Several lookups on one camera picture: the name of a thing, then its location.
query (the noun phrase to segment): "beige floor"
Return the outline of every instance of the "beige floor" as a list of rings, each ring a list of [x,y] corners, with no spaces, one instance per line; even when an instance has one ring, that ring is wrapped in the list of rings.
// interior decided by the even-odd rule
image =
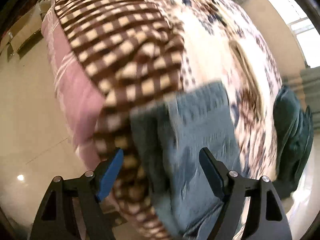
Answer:
[[[85,172],[73,153],[52,83],[44,39],[21,59],[13,55],[7,62],[6,51],[1,54],[0,206],[27,228],[54,176],[70,179]]]

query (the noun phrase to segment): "beige wall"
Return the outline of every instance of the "beige wall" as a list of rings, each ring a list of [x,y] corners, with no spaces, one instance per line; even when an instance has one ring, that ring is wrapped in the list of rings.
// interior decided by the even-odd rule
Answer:
[[[241,6],[262,33],[281,75],[295,74],[305,68],[297,41],[268,0],[248,0]]]

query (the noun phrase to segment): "silver bolt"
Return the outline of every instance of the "silver bolt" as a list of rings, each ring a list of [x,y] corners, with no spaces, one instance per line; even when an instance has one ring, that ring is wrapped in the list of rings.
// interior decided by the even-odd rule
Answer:
[[[231,177],[234,177],[234,178],[236,176],[238,176],[238,172],[236,172],[236,171],[230,171],[229,174],[230,174]]]
[[[93,176],[93,171],[86,171],[85,172],[85,176],[88,177],[88,178],[92,177]]]
[[[60,176],[55,176],[54,178],[53,178],[53,181],[54,182],[59,182],[61,180],[61,177]]]
[[[269,181],[270,181],[270,179],[269,179],[268,176],[262,176],[262,180],[263,180],[264,182],[269,182]]]

